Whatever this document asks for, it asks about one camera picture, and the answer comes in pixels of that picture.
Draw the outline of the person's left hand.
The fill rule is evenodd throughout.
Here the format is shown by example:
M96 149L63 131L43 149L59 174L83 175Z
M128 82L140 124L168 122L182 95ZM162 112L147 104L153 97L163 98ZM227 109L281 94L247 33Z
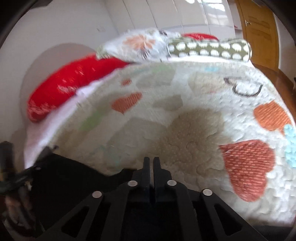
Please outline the person's left hand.
M16 192L6 195L5 204L8 210L8 217L14 223L29 224L32 205L30 203L29 190L26 186L20 187Z

